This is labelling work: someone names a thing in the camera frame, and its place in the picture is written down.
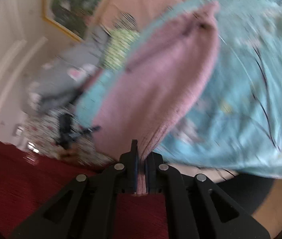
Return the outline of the left hand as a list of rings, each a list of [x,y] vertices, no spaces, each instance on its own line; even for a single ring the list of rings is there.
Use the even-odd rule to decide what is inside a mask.
[[[69,149],[60,148],[58,150],[57,157],[59,160],[77,162],[80,158],[79,149],[75,146]]]

